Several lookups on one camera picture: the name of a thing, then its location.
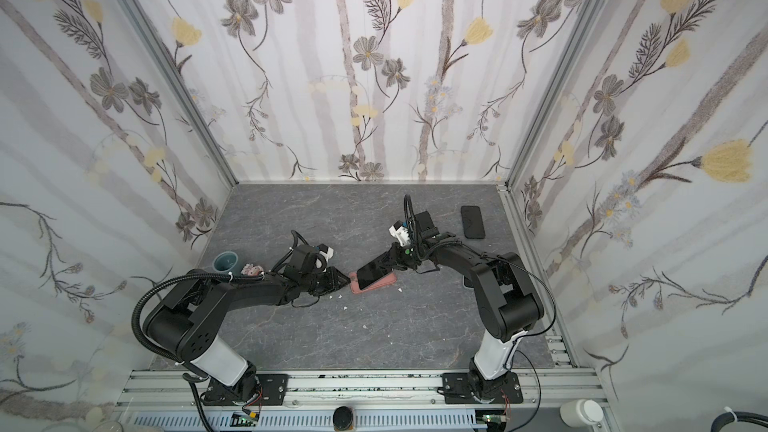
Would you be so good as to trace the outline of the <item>pink phone case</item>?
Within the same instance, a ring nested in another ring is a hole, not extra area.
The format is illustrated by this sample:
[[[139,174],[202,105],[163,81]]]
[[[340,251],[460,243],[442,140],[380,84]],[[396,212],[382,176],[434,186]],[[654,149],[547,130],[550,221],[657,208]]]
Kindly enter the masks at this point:
[[[372,292],[374,290],[381,289],[389,285],[393,285],[397,281],[396,275],[394,273],[390,273],[385,277],[379,279],[378,281],[374,282],[373,284],[369,285],[368,287],[360,288],[356,272],[351,273],[349,278],[351,280],[350,289],[353,294],[362,294],[366,292]]]

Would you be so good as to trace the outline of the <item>black phone case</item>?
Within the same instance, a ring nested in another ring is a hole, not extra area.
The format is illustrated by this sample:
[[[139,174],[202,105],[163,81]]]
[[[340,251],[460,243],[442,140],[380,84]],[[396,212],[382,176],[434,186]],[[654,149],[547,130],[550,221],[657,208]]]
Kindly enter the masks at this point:
[[[486,238],[482,211],[479,206],[463,205],[460,207],[460,215],[465,238],[470,240]]]

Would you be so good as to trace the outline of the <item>black phone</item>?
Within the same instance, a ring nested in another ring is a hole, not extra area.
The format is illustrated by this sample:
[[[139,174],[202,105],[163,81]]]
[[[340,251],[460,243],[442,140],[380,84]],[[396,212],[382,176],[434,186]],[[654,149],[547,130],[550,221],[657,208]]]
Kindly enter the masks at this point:
[[[386,266],[387,252],[379,255],[357,270],[357,278],[360,288],[366,288],[394,270]]]

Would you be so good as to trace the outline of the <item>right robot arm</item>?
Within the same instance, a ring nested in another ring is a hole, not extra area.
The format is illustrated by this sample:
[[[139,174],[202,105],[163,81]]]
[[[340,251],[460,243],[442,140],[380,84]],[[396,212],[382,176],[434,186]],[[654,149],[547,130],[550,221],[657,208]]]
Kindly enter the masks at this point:
[[[389,233],[394,242],[383,255],[385,269],[416,271],[430,262],[436,271],[448,268],[461,274],[474,293],[485,332],[470,360],[466,388],[445,385],[444,393],[486,403],[505,396],[513,355],[545,313],[519,257],[481,251],[452,233],[441,233],[427,212],[395,222]]]

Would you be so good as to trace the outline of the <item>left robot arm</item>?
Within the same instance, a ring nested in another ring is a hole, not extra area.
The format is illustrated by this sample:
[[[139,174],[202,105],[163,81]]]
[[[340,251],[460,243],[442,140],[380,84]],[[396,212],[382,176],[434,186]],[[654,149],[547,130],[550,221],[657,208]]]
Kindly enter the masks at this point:
[[[303,294],[320,299],[348,286],[350,278],[328,264],[331,256],[324,244],[301,243],[257,275],[193,269],[139,299],[132,332],[149,351],[207,378],[214,403],[252,403],[263,390],[256,367],[221,338],[222,324],[232,311],[291,305]]]

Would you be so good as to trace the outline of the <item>small pink white toy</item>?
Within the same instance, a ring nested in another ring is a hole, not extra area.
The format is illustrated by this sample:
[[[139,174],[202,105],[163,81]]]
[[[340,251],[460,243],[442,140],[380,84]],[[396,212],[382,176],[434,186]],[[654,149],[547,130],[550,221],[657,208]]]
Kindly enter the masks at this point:
[[[262,277],[264,273],[265,271],[262,266],[252,263],[245,264],[241,270],[241,274],[246,277]]]

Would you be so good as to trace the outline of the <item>teal ceramic cup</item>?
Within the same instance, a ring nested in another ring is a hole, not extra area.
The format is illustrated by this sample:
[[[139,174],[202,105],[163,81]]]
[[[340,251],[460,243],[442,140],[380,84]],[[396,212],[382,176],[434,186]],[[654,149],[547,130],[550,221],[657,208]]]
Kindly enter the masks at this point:
[[[212,262],[212,268],[216,273],[240,274],[244,267],[241,257],[234,251],[224,251],[218,254]]]

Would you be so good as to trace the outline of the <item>black round knob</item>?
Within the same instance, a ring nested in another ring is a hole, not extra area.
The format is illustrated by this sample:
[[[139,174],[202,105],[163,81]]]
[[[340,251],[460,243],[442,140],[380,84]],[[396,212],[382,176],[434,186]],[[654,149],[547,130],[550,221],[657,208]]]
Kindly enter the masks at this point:
[[[348,406],[336,408],[332,415],[332,425],[336,432],[351,431],[354,429],[355,413]]]

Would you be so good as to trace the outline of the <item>white cylinder object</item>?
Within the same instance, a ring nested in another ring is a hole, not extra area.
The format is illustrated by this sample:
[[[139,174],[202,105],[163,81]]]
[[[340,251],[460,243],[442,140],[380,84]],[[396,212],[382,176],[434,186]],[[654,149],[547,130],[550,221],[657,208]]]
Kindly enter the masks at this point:
[[[577,399],[560,406],[562,421],[571,428],[593,427],[604,420],[603,408],[592,399]]]

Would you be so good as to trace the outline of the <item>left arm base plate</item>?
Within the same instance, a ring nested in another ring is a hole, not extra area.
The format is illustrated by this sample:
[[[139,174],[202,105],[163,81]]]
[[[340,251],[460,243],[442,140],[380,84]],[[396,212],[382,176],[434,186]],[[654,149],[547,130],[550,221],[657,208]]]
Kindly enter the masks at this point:
[[[288,379],[288,374],[247,372],[235,385],[227,386],[211,378],[201,400],[205,406],[281,406]]]

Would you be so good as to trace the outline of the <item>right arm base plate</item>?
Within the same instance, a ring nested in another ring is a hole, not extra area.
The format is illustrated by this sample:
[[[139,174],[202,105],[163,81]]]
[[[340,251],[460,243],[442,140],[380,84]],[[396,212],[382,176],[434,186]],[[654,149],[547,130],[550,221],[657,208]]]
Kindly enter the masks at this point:
[[[444,373],[438,393],[446,404],[521,404],[522,387],[515,373],[492,380],[483,379],[477,372]]]

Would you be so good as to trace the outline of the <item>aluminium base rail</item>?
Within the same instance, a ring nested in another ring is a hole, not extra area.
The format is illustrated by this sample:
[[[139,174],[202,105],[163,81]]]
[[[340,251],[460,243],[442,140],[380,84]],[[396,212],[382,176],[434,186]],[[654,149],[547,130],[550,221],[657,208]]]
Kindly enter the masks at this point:
[[[441,376],[456,370],[298,370],[268,373],[289,375],[281,406],[204,406],[201,418],[180,372],[134,371],[113,418],[125,431],[334,431],[334,410],[348,406],[352,431],[565,431],[560,406],[592,399],[605,417],[586,430],[617,430],[597,372],[576,366],[561,336],[545,339],[552,367],[515,358],[521,404],[446,404]]]

